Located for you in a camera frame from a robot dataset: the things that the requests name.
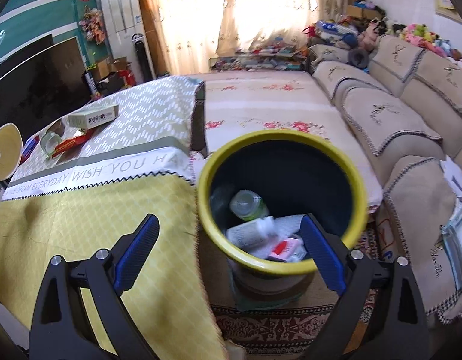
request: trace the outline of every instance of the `sofa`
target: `sofa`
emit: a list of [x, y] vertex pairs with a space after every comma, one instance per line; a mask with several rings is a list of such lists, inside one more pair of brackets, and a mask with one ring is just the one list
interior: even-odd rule
[[[383, 187], [376, 214], [381, 257], [410, 261], [432, 331], [456, 325], [462, 288], [455, 288], [441, 240], [456, 195], [442, 164], [453, 161], [462, 171], [462, 70], [389, 35], [378, 39], [369, 74], [331, 46], [310, 49], [310, 74], [341, 112]], [[436, 350], [442, 340], [432, 341]]]

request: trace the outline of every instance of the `bed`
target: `bed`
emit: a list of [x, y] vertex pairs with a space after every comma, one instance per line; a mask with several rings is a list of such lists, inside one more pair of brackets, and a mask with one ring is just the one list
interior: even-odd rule
[[[358, 141], [307, 72], [226, 71], [192, 75], [206, 82], [205, 136], [212, 154], [230, 140], [267, 128], [318, 135], [345, 152], [360, 171], [369, 211], [382, 200], [381, 186]], [[193, 156], [195, 177], [206, 159]]]

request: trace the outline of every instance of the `trash bin rim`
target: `trash bin rim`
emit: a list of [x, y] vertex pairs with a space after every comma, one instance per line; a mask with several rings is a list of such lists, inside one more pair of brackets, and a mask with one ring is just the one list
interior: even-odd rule
[[273, 262], [248, 254], [231, 244], [217, 227], [209, 206], [209, 193], [213, 178], [219, 167], [232, 154], [248, 145], [267, 140], [291, 140], [315, 147], [332, 159], [345, 173], [350, 184], [353, 210], [350, 223], [342, 236], [342, 241], [348, 249], [354, 247], [361, 237], [367, 222], [366, 188], [361, 175], [348, 156], [331, 142], [316, 135], [292, 130], [262, 130], [251, 132], [228, 142], [208, 159], [197, 187], [197, 208], [199, 220], [213, 243], [229, 258], [252, 270], [271, 275], [305, 275], [316, 271], [312, 259], [301, 262]]

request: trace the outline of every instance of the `clutter on windowsill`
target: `clutter on windowsill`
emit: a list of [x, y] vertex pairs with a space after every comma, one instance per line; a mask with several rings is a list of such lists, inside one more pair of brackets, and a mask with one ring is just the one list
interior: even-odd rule
[[277, 70], [303, 71], [307, 57], [307, 48], [297, 49], [287, 44], [283, 38], [276, 37], [270, 45], [258, 47], [252, 51], [236, 49], [233, 56], [211, 58], [209, 67], [212, 71], [243, 71], [243, 70]]
[[303, 214], [273, 218], [261, 197], [249, 190], [239, 191], [229, 209], [244, 221], [226, 231], [234, 246], [254, 257], [282, 263], [296, 263], [307, 255], [301, 237], [296, 235]]

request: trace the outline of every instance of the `plastic bottle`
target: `plastic bottle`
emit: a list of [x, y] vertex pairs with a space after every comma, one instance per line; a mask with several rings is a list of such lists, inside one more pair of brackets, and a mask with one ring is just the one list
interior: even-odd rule
[[276, 235], [274, 218], [267, 216], [263, 219], [255, 219], [235, 227], [227, 232], [228, 240], [235, 246], [246, 251], [264, 244], [268, 238]]
[[252, 191], [241, 190], [231, 199], [229, 209], [238, 218], [244, 221], [252, 221], [258, 218], [266, 218], [269, 211], [263, 199]]

